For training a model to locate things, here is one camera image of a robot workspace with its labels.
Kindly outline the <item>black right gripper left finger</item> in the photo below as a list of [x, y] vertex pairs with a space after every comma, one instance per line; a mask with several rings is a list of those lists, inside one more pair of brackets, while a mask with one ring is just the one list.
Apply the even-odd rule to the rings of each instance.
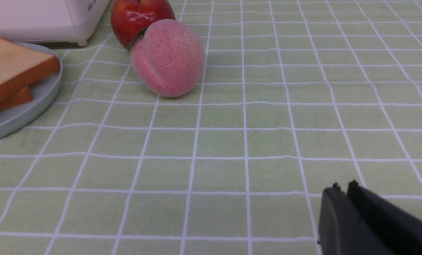
[[393, 255], [371, 231], [339, 184], [322, 192], [318, 243], [323, 255]]

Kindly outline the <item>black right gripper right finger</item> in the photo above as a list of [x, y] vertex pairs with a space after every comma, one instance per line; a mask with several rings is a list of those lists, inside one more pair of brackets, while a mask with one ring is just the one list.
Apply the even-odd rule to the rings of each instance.
[[397, 255], [422, 255], [422, 220], [374, 192], [348, 183], [347, 197], [376, 237]]

